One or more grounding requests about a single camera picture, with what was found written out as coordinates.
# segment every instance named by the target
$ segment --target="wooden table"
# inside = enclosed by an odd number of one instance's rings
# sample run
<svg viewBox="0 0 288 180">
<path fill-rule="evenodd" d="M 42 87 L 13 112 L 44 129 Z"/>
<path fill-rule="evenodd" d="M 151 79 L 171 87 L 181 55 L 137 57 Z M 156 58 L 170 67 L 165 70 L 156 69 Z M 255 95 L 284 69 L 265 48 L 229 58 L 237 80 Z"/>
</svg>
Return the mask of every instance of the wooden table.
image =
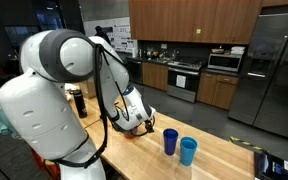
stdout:
<svg viewBox="0 0 288 180">
<path fill-rule="evenodd" d="M 92 99 L 84 98 L 84 102 L 87 111 L 87 116 L 85 118 L 79 118 L 73 97 L 69 100 L 69 104 L 71 105 L 76 117 L 80 120 L 80 123 L 83 126 L 83 128 L 86 128 L 92 125 L 94 122 L 100 120 L 101 113 L 96 98 Z"/>
<path fill-rule="evenodd" d="M 84 101 L 88 116 L 81 119 L 81 123 L 96 147 L 99 148 L 103 142 L 104 131 L 103 123 L 99 119 L 97 100 L 96 98 L 84 98 Z M 108 122 L 108 143 L 102 158 L 124 178 L 131 180 L 254 180 L 254 153 L 252 151 L 160 113 L 155 114 L 155 119 L 154 133 L 134 139 L 125 138 L 122 133 L 116 132 Z M 143 126 L 139 127 L 138 133 L 144 132 Z M 173 156 L 164 153 L 163 130 L 166 128 L 176 129 L 179 133 Z M 180 139 L 184 136 L 193 137 L 198 142 L 193 163 L 189 167 L 183 166 L 179 161 Z"/>
</svg>

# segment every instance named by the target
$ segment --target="light blue cup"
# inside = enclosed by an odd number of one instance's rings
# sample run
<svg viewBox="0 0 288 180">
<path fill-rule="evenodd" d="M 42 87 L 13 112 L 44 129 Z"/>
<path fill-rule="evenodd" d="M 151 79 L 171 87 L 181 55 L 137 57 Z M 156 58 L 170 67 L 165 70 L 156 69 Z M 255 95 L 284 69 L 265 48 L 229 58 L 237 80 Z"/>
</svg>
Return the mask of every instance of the light blue cup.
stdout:
<svg viewBox="0 0 288 180">
<path fill-rule="evenodd" d="M 197 146 L 197 142 L 191 137 L 183 137 L 181 139 L 180 162 L 184 166 L 190 166 L 192 164 Z"/>
</svg>

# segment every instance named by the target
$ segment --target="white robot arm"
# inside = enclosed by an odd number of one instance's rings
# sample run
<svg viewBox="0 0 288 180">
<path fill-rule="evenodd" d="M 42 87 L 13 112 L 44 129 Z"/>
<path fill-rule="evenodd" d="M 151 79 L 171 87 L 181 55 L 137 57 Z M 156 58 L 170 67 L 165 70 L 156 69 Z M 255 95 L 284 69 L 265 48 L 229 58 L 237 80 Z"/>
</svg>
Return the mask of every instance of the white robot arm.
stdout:
<svg viewBox="0 0 288 180">
<path fill-rule="evenodd" d="M 13 127 L 43 158 L 60 163 L 62 179 L 105 179 L 96 148 L 64 96 L 64 83 L 94 75 L 103 121 L 131 133 L 151 120 L 155 109 L 145 103 L 112 47 L 100 37 L 87 38 L 71 30 L 38 33 L 21 46 L 24 74 L 0 89 L 0 105 Z M 126 109 L 114 102 L 122 96 Z"/>
</svg>

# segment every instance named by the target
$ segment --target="electrical outlet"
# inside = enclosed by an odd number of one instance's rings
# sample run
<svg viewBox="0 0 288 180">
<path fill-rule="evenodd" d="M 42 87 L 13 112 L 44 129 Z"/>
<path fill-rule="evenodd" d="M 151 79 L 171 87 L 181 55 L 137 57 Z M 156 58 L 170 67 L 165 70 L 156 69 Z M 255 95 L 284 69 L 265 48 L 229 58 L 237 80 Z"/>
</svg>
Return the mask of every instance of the electrical outlet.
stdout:
<svg viewBox="0 0 288 180">
<path fill-rule="evenodd" d="M 167 44 L 161 44 L 161 49 L 167 49 Z"/>
</svg>

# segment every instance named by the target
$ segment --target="upper cabinet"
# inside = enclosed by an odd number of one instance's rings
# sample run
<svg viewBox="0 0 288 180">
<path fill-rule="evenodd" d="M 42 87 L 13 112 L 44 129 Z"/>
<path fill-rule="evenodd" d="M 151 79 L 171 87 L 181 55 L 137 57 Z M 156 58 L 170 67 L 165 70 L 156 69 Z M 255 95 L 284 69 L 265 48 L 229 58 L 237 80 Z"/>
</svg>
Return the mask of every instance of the upper cabinet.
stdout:
<svg viewBox="0 0 288 180">
<path fill-rule="evenodd" d="M 167 0 L 164 9 L 168 12 L 161 31 L 165 32 L 164 40 L 191 42 L 196 0 Z"/>
<path fill-rule="evenodd" d="M 228 43 L 249 44 L 261 5 L 262 0 L 239 1 Z"/>
<path fill-rule="evenodd" d="M 248 44 L 263 0 L 129 0 L 138 40 Z"/>
<path fill-rule="evenodd" d="M 196 3 L 193 41 L 210 42 L 213 33 L 218 0 L 198 0 Z"/>
<path fill-rule="evenodd" d="M 231 42 L 230 35 L 236 17 L 236 10 L 239 2 L 242 1 L 245 0 L 218 0 L 210 42 Z"/>
</svg>

